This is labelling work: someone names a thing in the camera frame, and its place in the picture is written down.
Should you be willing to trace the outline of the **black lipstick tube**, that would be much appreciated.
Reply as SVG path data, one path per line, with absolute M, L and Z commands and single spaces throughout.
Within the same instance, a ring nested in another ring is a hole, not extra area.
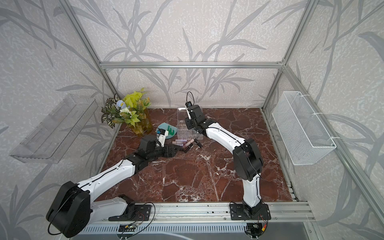
M 199 148 L 203 147 L 202 143 L 199 140 L 194 139 L 194 142 L 198 145 Z

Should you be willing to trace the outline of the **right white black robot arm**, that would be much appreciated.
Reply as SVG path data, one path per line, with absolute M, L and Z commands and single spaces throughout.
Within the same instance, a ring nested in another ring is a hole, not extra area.
M 258 144 L 253 139 L 238 137 L 218 122 L 206 118 L 198 105 L 186 102 L 187 128 L 193 129 L 226 148 L 233 155 L 235 171 L 243 179 L 243 206 L 252 214 L 262 205 L 260 191 L 261 172 L 264 165 Z

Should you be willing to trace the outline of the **rose gold lipstick tube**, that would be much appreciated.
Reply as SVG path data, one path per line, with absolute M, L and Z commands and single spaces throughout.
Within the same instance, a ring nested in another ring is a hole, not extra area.
M 183 151 L 184 153 L 188 152 L 193 147 L 194 142 L 194 139 L 188 141 L 185 145 L 183 145 L 181 151 Z

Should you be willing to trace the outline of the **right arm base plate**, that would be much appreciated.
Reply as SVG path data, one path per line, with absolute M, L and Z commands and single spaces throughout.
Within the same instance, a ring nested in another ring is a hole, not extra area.
M 271 213 L 269 210 L 269 206 L 260 202 L 255 207 L 249 207 L 245 202 L 241 204 L 237 204 L 234 202 L 230 202 L 230 214 L 231 220 L 239 221 L 239 220 L 271 220 Z

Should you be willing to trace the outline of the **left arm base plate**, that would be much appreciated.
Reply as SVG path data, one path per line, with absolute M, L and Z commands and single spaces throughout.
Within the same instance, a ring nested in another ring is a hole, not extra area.
M 137 204 L 131 198 L 125 195 L 119 195 L 119 198 L 122 198 L 128 205 L 125 211 L 120 216 L 109 217 L 110 222 L 117 221 L 139 221 L 145 222 L 150 218 L 150 213 L 152 209 L 151 204 Z

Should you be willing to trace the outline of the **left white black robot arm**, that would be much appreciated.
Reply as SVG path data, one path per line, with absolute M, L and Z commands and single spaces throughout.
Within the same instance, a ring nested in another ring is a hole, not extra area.
M 46 215 L 49 225 L 71 238 L 97 221 L 119 217 L 130 220 L 139 216 L 141 213 L 136 210 L 135 201 L 125 195 L 105 201 L 97 201 L 97 198 L 142 171 L 150 162 L 175 157 L 181 146 L 164 141 L 162 136 L 147 135 L 135 152 L 109 169 L 79 183 L 68 181 L 63 184 Z

